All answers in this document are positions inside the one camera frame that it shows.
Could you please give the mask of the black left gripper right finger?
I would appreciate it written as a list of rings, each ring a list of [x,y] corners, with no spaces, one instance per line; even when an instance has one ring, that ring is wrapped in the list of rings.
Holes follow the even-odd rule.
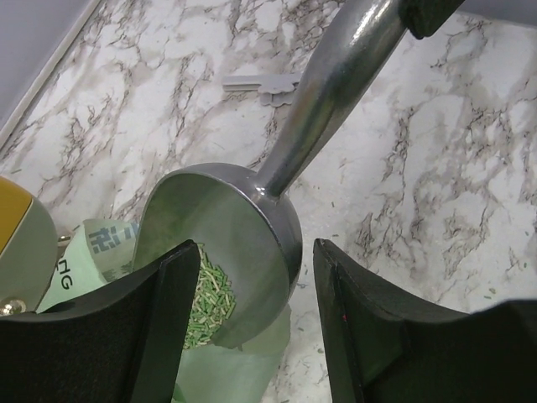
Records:
[[[375,275],[326,239],[315,241],[313,264],[335,402],[535,401],[535,301],[454,311]]]

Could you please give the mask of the grey plastic bag clip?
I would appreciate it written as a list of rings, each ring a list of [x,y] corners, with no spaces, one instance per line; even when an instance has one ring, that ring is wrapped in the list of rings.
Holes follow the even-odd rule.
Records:
[[[302,73],[267,74],[256,76],[225,76],[222,88],[225,92],[256,92],[263,106],[290,105]]]

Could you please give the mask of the cream round drawer cabinet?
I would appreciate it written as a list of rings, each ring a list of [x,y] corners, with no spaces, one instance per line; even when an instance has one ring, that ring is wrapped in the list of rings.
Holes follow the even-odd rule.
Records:
[[[52,217],[30,192],[1,179],[1,315],[35,311],[58,253]]]

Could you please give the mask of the green cat litter bag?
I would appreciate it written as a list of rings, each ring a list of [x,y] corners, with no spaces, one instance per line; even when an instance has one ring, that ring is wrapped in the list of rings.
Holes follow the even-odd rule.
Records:
[[[135,222],[85,220],[58,240],[59,260],[37,310],[82,296],[132,273]],[[290,308],[238,348],[207,344],[184,350],[174,402],[260,402],[290,339]]]

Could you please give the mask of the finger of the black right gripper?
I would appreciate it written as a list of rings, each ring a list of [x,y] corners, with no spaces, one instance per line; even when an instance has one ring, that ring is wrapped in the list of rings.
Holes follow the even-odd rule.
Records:
[[[399,17],[416,39],[432,36],[464,0],[403,0]]]

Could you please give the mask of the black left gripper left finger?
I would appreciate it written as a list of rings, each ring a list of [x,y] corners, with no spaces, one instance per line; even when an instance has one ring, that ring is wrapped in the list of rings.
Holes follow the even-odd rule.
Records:
[[[187,240],[41,313],[1,319],[3,402],[170,402],[200,254]]]

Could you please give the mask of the green cat litter pellets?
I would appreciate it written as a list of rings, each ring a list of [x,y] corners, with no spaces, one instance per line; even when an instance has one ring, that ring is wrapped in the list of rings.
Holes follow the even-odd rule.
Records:
[[[236,298],[229,277],[219,265],[210,261],[203,243],[198,243],[197,246],[201,266],[185,335],[184,350],[211,343],[236,307]]]

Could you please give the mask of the silver metal scoop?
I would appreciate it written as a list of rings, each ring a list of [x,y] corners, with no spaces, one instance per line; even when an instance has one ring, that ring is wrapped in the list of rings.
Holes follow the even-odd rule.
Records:
[[[231,282],[236,306],[213,337],[235,348],[283,310],[303,240],[287,190],[347,119],[404,35],[400,1],[348,1],[316,46],[273,148],[258,170],[192,165],[169,173],[143,211],[133,265],[185,240],[200,243]]]

